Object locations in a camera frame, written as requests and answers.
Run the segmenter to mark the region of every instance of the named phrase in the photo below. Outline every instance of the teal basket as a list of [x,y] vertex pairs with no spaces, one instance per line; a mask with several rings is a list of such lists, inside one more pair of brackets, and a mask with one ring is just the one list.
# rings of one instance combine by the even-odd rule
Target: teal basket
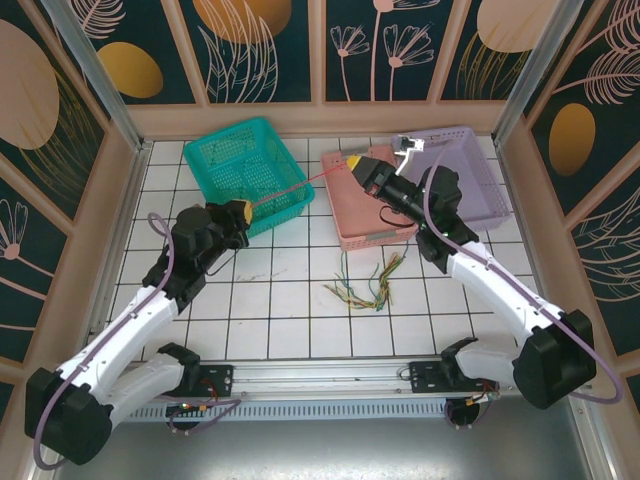
[[[187,163],[207,202],[256,203],[268,195],[304,182],[307,177],[264,118],[239,123],[184,149]],[[309,184],[256,207],[249,237],[302,213],[315,196]]]

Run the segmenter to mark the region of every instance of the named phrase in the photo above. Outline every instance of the yellow oval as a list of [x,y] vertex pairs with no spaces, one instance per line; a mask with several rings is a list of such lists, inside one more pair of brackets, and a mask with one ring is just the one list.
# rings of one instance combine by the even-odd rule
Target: yellow oval
[[478,36],[491,50],[531,50],[555,10],[557,0],[483,0],[478,10]]
[[587,107],[570,103],[553,120],[549,159],[559,175],[569,177],[582,168],[596,138],[596,121]]
[[0,138],[34,150],[49,141],[58,124],[56,72],[31,37],[0,20]]
[[149,98],[162,90],[160,67],[140,47],[113,42],[98,50],[98,57],[120,93],[134,98]]
[[193,0],[202,21],[218,37],[234,43],[257,43],[262,36],[249,21],[245,3],[256,23],[262,18],[273,37],[291,18],[291,0]]

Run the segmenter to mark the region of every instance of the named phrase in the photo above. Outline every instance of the white tile floor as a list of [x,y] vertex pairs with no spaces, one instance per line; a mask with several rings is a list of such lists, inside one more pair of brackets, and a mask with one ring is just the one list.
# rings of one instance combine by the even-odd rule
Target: white tile floor
[[[504,182],[488,137],[480,139],[491,168]],[[326,152],[364,151],[389,138],[288,139],[285,143],[305,173],[322,171]],[[114,292],[110,318],[129,302],[155,263],[162,240],[144,220],[156,211],[167,219],[204,199],[182,158],[184,142],[156,142],[147,168],[127,251]],[[407,258],[392,275],[392,303],[380,312],[350,310],[325,285],[340,271],[341,250],[324,180],[314,182],[316,198],[303,215],[251,239],[207,285],[180,317],[159,332],[141,353],[150,357],[173,341],[205,361],[388,357],[440,352],[472,334],[509,334],[483,301],[423,261],[411,241]],[[535,288],[517,222],[480,232],[499,261]],[[367,279],[405,245],[349,252],[351,285],[365,295]],[[227,253],[219,264],[229,258]]]

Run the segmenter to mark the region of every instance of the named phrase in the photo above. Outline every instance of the lavender plastic basket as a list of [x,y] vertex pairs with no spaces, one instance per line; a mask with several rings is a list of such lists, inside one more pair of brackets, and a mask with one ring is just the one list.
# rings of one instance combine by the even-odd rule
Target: lavender plastic basket
[[440,164],[458,172],[460,176],[458,186],[462,191],[462,200],[458,214],[469,228],[475,231],[493,230],[511,216],[498,182],[471,128],[441,128],[394,135],[392,144],[395,152],[400,149],[401,136],[425,141],[425,151],[416,153],[413,162],[402,173],[414,183],[418,183],[424,171],[435,163],[445,142],[451,142]]

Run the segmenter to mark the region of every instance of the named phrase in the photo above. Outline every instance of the pink plastic tray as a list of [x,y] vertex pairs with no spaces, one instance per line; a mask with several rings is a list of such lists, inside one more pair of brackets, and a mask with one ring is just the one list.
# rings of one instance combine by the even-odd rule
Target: pink plastic tray
[[[393,150],[389,145],[371,147],[367,155],[396,165]],[[341,152],[322,156],[325,171],[344,162]],[[326,182],[342,250],[406,242],[416,233],[416,225],[397,228],[380,220],[380,209],[384,204],[364,193],[348,168],[327,175]],[[401,225],[411,223],[405,216],[394,215],[388,209],[385,209],[384,218]]]

